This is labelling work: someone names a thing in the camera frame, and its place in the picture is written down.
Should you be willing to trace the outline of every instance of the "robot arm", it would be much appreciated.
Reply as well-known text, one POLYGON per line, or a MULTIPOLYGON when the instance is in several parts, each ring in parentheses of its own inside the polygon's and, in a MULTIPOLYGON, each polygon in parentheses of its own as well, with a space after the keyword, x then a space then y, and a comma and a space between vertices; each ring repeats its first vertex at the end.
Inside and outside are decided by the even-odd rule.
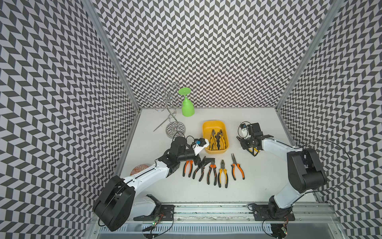
POLYGON ((317 152, 312 148, 296 148, 286 145, 271 135, 263 135, 258 123, 240 125, 243 149, 257 148, 273 153, 288 164, 288 179, 285 187, 269 199, 268 214, 271 218, 283 218, 292 204, 313 188, 327 183, 324 169, 317 152))
POLYGON ((94 202, 93 211, 105 223, 110 231, 122 226, 128 218, 150 215, 155 209, 156 199, 137 196, 153 183, 173 174, 182 161, 201 162, 199 153, 209 146, 207 139, 200 138, 190 146, 184 137, 177 137, 171 148, 155 160, 147 169, 121 179, 112 177, 94 202))

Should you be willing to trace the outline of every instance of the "pliers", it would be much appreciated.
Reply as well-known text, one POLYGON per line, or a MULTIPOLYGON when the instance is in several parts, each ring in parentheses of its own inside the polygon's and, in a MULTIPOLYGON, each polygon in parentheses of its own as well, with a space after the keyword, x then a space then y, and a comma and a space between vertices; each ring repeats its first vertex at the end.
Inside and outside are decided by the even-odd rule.
POLYGON ((210 150, 214 150, 214 143, 216 143, 215 141, 215 130, 213 129, 212 130, 212 133, 211 133, 211 139, 210 139, 210 150))
POLYGON ((191 173, 192 173, 192 164, 194 163, 193 160, 187 160, 186 163, 185 163, 185 166, 183 167, 183 177, 186 175, 186 168, 187 168, 187 165, 188 163, 190 163, 190 172, 188 173, 188 177, 191 177, 191 173))
POLYGON ((223 171, 225 174, 225 188, 227 188, 228 187, 228 176, 227 176, 227 170, 224 167, 224 160, 222 160, 222 162, 220 163, 220 169, 219 169, 219 175, 218 175, 219 187, 222 187, 221 177, 222 177, 223 171))
POLYGON ((206 156, 204 156, 203 160, 200 162, 200 164, 198 164, 196 170, 194 171, 194 174, 192 175, 192 179, 195 179, 195 175, 196 173, 199 171, 199 169, 202 170, 202 175, 200 176, 199 178, 199 182, 203 179, 203 176, 204 176, 204 167, 211 163, 212 161, 215 161, 214 158, 206 158, 206 156))
POLYGON ((208 176, 207 176, 207 184, 208 184, 208 185, 210 184, 210 175, 211 175, 212 169, 214 169, 214 175, 215 175, 214 185, 216 185, 217 175, 216 175, 216 165, 215 165, 215 160, 213 160, 213 161, 211 162, 210 170, 208 171, 208 176))
POLYGON ((220 135, 220 149, 225 150, 225 139, 223 136, 223 130, 219 131, 219 135, 220 135))
POLYGON ((233 179, 236 180, 236 177, 235 177, 235 164, 236 164, 236 166, 238 167, 238 169, 240 170, 240 172, 241 172, 241 176, 243 177, 243 179, 245 179, 245 177, 244 177, 244 172, 243 172, 243 170, 241 169, 240 164, 238 164, 238 163, 236 162, 236 158, 235 158, 235 155, 233 155, 233 153, 231 154, 231 157, 232 157, 232 161, 233 161, 233 164, 231 164, 233 179))
POLYGON ((216 141, 216 149, 217 150, 220 150, 220 138, 221 138, 221 136, 220 136, 220 132, 217 132, 217 134, 215 135, 215 141, 216 141))

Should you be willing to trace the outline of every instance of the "yellow container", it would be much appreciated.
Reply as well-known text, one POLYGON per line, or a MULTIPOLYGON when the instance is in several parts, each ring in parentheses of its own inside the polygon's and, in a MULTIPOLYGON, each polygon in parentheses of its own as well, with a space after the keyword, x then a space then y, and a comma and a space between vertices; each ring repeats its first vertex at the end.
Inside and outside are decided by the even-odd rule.
POLYGON ((206 152, 209 154, 218 154, 218 153, 225 153, 230 146, 230 143, 228 141, 228 136, 227 136, 227 130, 225 129, 225 124, 221 122, 220 120, 211 120, 211 121, 206 121, 203 124, 203 138, 208 139, 208 141, 211 140, 211 133, 212 130, 215 130, 215 135, 217 132, 220 130, 223 131, 223 136, 225 140, 225 149, 224 150, 208 150, 205 148, 206 152))

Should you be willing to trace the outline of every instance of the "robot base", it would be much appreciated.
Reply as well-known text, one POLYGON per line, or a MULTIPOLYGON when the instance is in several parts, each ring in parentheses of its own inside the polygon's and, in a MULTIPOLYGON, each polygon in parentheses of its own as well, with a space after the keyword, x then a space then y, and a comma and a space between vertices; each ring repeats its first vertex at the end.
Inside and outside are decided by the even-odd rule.
MULTIPOLYGON (((160 205, 159 209, 158 209, 158 213, 160 212, 163 212, 163 211, 171 211, 174 213, 174 208, 175 206, 174 205, 160 205)), ((158 213, 155 213, 154 212, 149 215, 149 216, 137 216, 135 217, 133 220, 134 221, 153 221, 154 218, 158 215, 158 213)), ((174 217, 174 214, 173 213, 167 213, 165 214, 166 217, 163 217, 161 219, 161 221, 172 221, 173 220, 173 217, 174 217)))
POLYGON ((252 211, 253 211, 253 216, 255 217, 255 221, 264 221, 264 220, 280 220, 280 221, 285 221, 285 217, 288 218, 289 221, 294 221, 296 220, 293 212, 290 210, 290 208, 286 209, 279 209, 278 213, 280 215, 286 215, 285 217, 271 217, 269 215, 269 206, 268 205, 257 205, 253 204, 252 205, 252 211))

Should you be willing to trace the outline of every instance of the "patterned wall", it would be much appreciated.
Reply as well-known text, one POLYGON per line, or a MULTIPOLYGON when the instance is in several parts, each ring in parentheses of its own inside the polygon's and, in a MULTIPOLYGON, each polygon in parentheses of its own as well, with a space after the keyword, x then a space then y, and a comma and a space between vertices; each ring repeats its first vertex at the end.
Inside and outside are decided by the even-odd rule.
MULTIPOLYGON (((282 108, 297 144, 332 139, 355 162, 346 186, 323 193, 350 238, 382 238, 381 23, 379 0, 345 1, 282 108)), ((343 152, 313 146, 329 186, 343 182, 350 171, 343 152)))
POLYGON ((79 0, 0 9, 0 238, 79 238, 134 110, 79 0))
POLYGON ((197 107, 275 106, 332 0, 93 0, 141 107, 155 85, 197 107))

